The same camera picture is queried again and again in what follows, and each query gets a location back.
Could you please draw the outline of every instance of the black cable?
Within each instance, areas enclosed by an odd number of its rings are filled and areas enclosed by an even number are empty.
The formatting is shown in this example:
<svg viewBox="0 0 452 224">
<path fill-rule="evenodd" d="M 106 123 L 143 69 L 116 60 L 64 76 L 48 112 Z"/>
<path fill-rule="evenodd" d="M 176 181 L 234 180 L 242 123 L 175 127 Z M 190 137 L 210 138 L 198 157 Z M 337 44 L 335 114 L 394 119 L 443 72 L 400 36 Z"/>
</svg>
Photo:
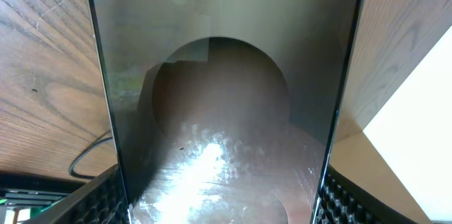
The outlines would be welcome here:
<svg viewBox="0 0 452 224">
<path fill-rule="evenodd" d="M 95 177 L 90 176 L 90 175 L 81 175 L 78 174 L 76 171 L 74 171 L 74 167 L 77 165 L 78 161 L 81 160 L 81 158 L 83 158 L 83 156 L 85 156 L 87 153 L 89 153 L 92 149 L 100 146 L 101 144 L 108 142 L 110 140 L 113 139 L 113 137 L 107 137 L 107 138 L 103 138 L 105 135 L 107 135 L 110 132 L 110 130 L 106 131 L 105 133 L 103 133 L 102 135 L 100 135 L 98 138 L 96 138 L 87 148 L 85 148 L 85 150 L 83 150 L 75 160 L 73 160 L 71 166 L 69 167 L 69 174 L 72 177 L 75 178 L 81 178 L 81 179 L 94 179 Z"/>
</svg>

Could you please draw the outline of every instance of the reflective surface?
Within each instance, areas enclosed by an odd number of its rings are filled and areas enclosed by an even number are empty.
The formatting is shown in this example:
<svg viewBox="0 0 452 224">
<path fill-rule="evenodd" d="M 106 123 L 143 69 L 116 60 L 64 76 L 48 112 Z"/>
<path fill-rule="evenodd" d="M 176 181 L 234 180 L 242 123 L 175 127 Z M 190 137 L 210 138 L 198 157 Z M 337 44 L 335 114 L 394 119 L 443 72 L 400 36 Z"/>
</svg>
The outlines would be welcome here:
<svg viewBox="0 0 452 224">
<path fill-rule="evenodd" d="M 308 223 L 355 0 L 93 1 L 136 222 Z"/>
</svg>

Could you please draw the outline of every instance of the wooden surface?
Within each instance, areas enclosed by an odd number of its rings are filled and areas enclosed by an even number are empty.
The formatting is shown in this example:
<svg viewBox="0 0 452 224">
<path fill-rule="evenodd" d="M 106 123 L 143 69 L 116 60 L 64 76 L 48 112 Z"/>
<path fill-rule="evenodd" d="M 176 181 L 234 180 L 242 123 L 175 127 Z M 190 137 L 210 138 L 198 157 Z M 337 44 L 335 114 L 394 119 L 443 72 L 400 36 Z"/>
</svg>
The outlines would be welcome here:
<svg viewBox="0 0 452 224">
<path fill-rule="evenodd" d="M 452 0 L 364 0 L 336 141 L 362 131 L 452 25 Z"/>
<path fill-rule="evenodd" d="M 416 223 L 432 223 L 362 132 L 337 142 L 330 164 L 402 215 Z"/>
<path fill-rule="evenodd" d="M 0 170 L 70 178 L 71 161 L 109 129 L 85 0 L 0 0 Z M 76 170 L 115 164 L 112 145 Z"/>
</svg>

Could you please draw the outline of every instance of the scratch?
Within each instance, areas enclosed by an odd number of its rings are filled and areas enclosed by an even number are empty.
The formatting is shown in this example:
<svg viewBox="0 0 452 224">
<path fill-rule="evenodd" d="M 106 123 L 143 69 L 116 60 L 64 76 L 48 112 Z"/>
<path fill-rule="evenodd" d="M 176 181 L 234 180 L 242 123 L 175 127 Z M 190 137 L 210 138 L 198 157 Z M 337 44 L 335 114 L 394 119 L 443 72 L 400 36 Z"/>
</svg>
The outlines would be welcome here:
<svg viewBox="0 0 452 224">
<path fill-rule="evenodd" d="M 55 4 L 53 7 L 47 9 L 47 10 L 46 10 L 46 11 L 45 11 L 45 12 L 37 19 L 36 25 L 35 25 L 36 30 L 39 30 L 40 21 L 42 20 L 42 18 L 43 18 L 47 13 L 49 13 L 49 12 L 52 11 L 52 10 L 54 10 L 57 6 L 62 5 L 63 2 L 65 2 L 65 1 L 66 1 L 66 0 L 62 0 L 62 1 L 60 1 L 59 3 Z"/>
</svg>

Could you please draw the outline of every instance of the white surface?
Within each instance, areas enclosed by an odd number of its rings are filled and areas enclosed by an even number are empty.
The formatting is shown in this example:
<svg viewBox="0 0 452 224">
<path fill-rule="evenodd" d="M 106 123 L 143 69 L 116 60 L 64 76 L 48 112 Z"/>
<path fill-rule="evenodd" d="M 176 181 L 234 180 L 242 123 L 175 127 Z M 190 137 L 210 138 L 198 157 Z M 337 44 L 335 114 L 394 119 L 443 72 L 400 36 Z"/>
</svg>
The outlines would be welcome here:
<svg viewBox="0 0 452 224">
<path fill-rule="evenodd" d="M 364 133 L 431 220 L 452 220 L 452 28 Z"/>
</svg>

